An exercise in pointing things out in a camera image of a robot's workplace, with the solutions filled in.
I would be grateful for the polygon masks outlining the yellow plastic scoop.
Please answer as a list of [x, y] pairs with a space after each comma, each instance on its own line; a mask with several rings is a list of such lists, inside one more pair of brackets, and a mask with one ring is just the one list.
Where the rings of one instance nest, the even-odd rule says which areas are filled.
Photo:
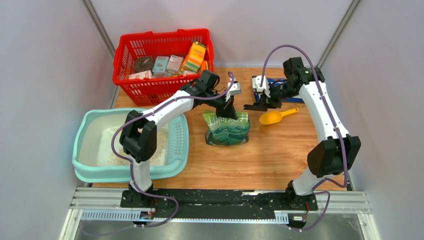
[[285, 111], [271, 111], [264, 113], [260, 116], [259, 122], [262, 125], [272, 125], [279, 123], [283, 118], [297, 114], [299, 112], [299, 108], [293, 108]]

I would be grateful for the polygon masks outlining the green litter bag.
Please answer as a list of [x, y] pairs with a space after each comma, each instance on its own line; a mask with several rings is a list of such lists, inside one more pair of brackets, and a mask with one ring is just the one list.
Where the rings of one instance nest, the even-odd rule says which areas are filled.
[[212, 111], [202, 116], [208, 129], [205, 142], [210, 146], [243, 145], [249, 141], [251, 122], [247, 112], [236, 112], [237, 119], [219, 117]]

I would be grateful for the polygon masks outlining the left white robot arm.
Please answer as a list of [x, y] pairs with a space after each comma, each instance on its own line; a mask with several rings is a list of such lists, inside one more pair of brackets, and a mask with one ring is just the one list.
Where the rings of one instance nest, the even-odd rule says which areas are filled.
[[225, 91], [215, 89], [220, 77], [204, 70], [199, 78], [184, 84], [171, 97], [159, 105], [139, 112], [130, 111], [125, 123], [116, 131], [113, 138], [119, 137], [124, 155], [115, 149], [113, 153], [130, 164], [130, 187], [134, 191], [133, 200], [140, 207], [148, 207], [152, 201], [152, 179], [150, 159], [157, 150], [158, 131], [179, 115], [199, 105], [206, 104], [215, 109], [218, 117], [237, 120], [234, 96], [240, 94], [241, 86], [233, 72], [228, 72], [230, 82]]

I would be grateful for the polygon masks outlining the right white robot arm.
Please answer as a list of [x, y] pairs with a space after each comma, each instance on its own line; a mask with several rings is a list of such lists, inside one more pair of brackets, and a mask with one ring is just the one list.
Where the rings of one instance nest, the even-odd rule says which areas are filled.
[[270, 82], [265, 75], [253, 76], [251, 84], [256, 102], [244, 105], [244, 109], [261, 112], [277, 109], [284, 100], [295, 96], [305, 103], [318, 145], [307, 155], [307, 168], [288, 185], [292, 191], [285, 195], [285, 203], [296, 210], [305, 203], [306, 195], [311, 195], [322, 183], [331, 182], [334, 176], [343, 174], [340, 187], [346, 187], [361, 140], [351, 135], [339, 119], [318, 67], [306, 67], [301, 57], [292, 57], [283, 63], [283, 70], [286, 79], [282, 82]]

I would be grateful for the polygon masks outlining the pink grey small box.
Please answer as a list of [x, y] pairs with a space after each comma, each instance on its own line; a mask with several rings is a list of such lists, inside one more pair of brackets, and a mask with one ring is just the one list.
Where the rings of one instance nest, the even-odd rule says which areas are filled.
[[183, 60], [184, 58], [181, 56], [171, 55], [169, 57], [165, 71], [169, 74], [176, 75], [181, 68]]

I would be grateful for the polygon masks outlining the teal small box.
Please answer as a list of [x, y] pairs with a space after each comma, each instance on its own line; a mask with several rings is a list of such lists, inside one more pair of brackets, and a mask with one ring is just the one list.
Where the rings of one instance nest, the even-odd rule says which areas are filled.
[[164, 73], [166, 72], [166, 68], [168, 65], [170, 57], [169, 56], [157, 56], [155, 61], [154, 61], [154, 65], [152, 68], [152, 73], [156, 74], [156, 73]]

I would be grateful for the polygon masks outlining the beige cat litter pile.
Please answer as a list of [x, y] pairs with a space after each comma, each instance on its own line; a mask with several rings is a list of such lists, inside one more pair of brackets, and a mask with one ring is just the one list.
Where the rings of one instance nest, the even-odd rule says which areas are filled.
[[[168, 156], [168, 140], [169, 140], [169, 125], [162, 127], [157, 134], [157, 148], [150, 159], [151, 167], [164, 166]], [[110, 155], [110, 160], [105, 165], [112, 166], [128, 166], [129, 161], [116, 156], [113, 152]]]

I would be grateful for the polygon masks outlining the brown round box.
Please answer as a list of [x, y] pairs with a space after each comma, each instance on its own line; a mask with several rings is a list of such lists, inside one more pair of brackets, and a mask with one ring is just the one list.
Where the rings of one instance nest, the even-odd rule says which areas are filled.
[[151, 71], [154, 67], [155, 60], [151, 56], [138, 57], [132, 66], [135, 73]]

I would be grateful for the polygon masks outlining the teal plastic litter box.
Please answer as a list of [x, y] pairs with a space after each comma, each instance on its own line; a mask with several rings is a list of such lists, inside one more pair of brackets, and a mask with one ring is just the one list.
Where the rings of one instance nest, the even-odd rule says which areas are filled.
[[[130, 108], [94, 109], [88, 111], [75, 137], [72, 164], [75, 175], [86, 183], [127, 183], [129, 165], [106, 165], [111, 159], [111, 140], [124, 124]], [[189, 130], [186, 117], [181, 114], [168, 123], [167, 159], [163, 166], [151, 166], [151, 179], [165, 179], [178, 175], [189, 156]]]

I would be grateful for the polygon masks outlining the blue white snack bag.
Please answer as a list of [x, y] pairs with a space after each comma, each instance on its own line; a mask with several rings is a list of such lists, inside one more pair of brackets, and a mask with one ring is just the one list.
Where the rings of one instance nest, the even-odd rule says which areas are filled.
[[[300, 104], [304, 104], [303, 99], [300, 97], [300, 95], [287, 95], [284, 93], [285, 91], [285, 85], [287, 80], [284, 78], [270, 78], [267, 77], [267, 81], [269, 83], [269, 86], [281, 86], [283, 88], [282, 90], [282, 96], [281, 96], [281, 100], [282, 103], [300, 103]], [[254, 103], [258, 103], [260, 100], [260, 97], [258, 97], [256, 94], [254, 94], [253, 92], [253, 96], [255, 99]]]

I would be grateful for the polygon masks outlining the orange green sponge pack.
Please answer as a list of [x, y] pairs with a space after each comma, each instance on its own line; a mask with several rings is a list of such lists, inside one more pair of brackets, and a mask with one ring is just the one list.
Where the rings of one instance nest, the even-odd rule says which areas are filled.
[[181, 64], [179, 74], [182, 75], [184, 71], [197, 73], [205, 59], [205, 54], [206, 46], [198, 41], [194, 41]]

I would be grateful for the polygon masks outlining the white pink sponge pack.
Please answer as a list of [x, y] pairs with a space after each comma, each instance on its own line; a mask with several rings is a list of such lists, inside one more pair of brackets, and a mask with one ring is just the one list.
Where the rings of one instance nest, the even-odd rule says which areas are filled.
[[144, 79], [152, 79], [152, 78], [153, 78], [153, 73], [151, 70], [136, 72], [128, 76], [129, 80], [134, 80], [134, 79], [144, 80]]

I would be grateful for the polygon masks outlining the red plastic shopping basket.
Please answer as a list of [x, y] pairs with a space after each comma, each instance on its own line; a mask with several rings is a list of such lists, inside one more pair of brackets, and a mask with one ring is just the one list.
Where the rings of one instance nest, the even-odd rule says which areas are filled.
[[178, 29], [172, 32], [147, 31], [124, 34], [114, 56], [113, 83], [120, 87], [137, 106], [154, 106], [171, 97], [180, 87], [199, 77], [177, 75], [162, 78], [131, 79], [135, 61], [140, 57], [185, 57], [193, 42], [205, 45], [204, 60], [214, 70], [214, 46], [206, 28]]

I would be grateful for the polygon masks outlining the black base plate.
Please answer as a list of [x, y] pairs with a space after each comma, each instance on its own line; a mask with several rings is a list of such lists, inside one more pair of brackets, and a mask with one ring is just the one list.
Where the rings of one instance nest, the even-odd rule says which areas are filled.
[[154, 188], [148, 193], [154, 196], [124, 190], [120, 207], [153, 209], [156, 218], [176, 213], [180, 219], [223, 220], [269, 220], [275, 218], [275, 211], [318, 210], [313, 194], [295, 196], [292, 191], [255, 194], [252, 190]]

